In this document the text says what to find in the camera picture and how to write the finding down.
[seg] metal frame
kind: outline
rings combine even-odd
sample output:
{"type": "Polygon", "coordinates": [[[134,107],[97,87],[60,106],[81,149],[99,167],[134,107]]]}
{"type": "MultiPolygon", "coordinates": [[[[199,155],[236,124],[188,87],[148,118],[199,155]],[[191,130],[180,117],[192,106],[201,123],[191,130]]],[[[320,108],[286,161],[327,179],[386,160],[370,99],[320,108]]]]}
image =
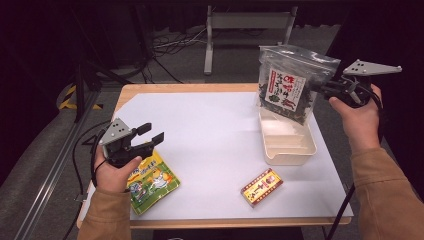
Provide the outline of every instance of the metal frame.
{"type": "Polygon", "coordinates": [[[205,56],[205,75],[212,74],[213,42],[212,29],[237,29],[237,28],[257,28],[257,29],[284,29],[285,34],[281,43],[287,44],[293,29],[296,18],[297,7],[292,7],[290,12],[212,12],[212,7],[208,6],[206,30],[208,41],[205,56]]]}

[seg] wrist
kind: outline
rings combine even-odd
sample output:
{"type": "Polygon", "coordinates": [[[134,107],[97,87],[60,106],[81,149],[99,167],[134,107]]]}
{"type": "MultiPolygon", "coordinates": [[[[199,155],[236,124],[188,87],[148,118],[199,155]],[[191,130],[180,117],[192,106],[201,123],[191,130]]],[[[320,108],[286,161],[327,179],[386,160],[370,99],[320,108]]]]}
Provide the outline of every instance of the wrist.
{"type": "Polygon", "coordinates": [[[378,140],[378,138],[367,139],[367,140],[349,139],[349,144],[352,150],[352,154],[381,147],[380,141],[378,140]]]}

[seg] snack bag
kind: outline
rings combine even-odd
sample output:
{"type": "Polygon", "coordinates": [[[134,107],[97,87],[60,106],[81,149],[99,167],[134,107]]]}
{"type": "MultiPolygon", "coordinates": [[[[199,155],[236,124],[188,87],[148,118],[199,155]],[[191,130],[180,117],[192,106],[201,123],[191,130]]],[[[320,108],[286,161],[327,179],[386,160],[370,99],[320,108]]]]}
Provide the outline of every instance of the snack bag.
{"type": "Polygon", "coordinates": [[[261,46],[258,106],[304,125],[317,93],[312,84],[329,81],[340,60],[291,45],[261,46]]]}

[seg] package label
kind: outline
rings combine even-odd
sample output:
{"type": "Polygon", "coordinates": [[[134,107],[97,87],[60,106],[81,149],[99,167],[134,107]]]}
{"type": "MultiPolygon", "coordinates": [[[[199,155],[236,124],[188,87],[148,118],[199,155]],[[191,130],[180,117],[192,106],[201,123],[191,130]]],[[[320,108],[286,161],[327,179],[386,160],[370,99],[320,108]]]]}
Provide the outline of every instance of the package label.
{"type": "Polygon", "coordinates": [[[306,78],[271,67],[265,100],[295,112],[305,83],[306,78]]]}

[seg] white tabletop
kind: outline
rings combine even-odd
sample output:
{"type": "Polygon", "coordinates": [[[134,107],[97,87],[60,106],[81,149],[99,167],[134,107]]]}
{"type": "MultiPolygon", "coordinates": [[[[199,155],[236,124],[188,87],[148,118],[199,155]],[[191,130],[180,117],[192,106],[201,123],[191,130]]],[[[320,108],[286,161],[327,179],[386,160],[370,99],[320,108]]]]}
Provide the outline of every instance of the white tabletop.
{"type": "MultiPolygon", "coordinates": [[[[313,115],[309,125],[317,152],[301,166],[270,166],[264,160],[254,92],[144,93],[115,117],[129,127],[152,123],[138,145],[160,132],[156,147],[181,185],[132,220],[280,219],[336,216],[345,191],[313,115]],[[271,167],[284,180],[252,208],[242,187],[271,167]]],[[[94,188],[90,188],[89,198],[94,188]]],[[[89,199],[80,219],[85,216],[89,199]]],[[[344,217],[353,216],[350,206],[344,217]]]]}

